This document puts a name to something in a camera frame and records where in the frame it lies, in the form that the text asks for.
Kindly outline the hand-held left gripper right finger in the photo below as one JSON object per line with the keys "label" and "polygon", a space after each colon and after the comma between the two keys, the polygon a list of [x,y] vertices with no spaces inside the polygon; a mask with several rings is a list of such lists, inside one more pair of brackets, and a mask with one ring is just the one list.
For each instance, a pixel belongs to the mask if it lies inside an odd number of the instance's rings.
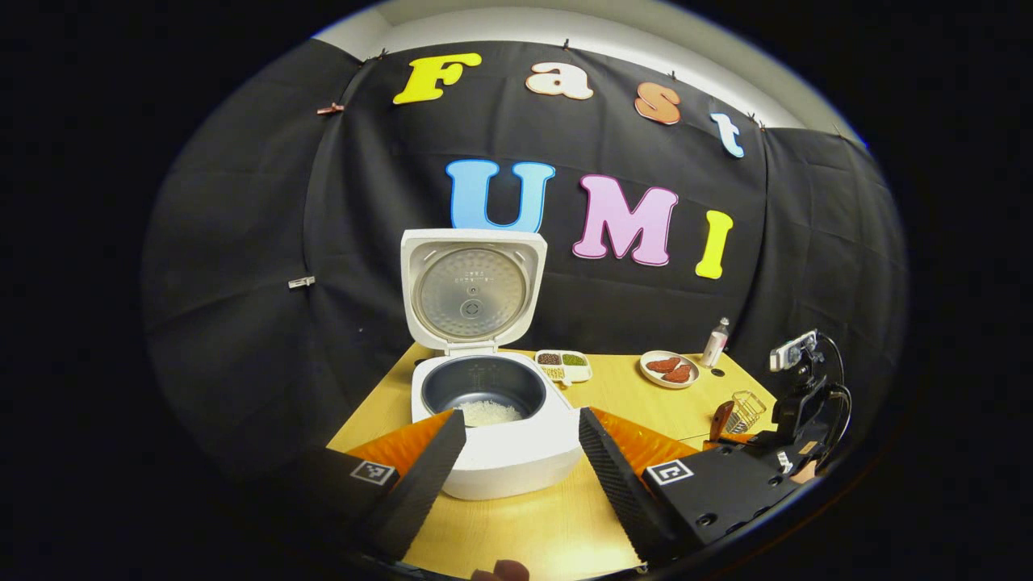
{"label": "hand-held left gripper right finger", "polygon": [[717,445],[688,453],[681,441],[597,408],[580,408],[580,446],[641,562],[697,552],[796,493],[789,473]]}

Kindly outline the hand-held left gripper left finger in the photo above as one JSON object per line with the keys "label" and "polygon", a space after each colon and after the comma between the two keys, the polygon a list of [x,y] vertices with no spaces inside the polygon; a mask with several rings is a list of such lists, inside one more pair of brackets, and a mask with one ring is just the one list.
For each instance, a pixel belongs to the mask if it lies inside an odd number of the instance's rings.
{"label": "hand-held left gripper left finger", "polygon": [[450,409],[346,452],[314,449],[270,476],[277,508],[317,543],[400,560],[467,441]]}

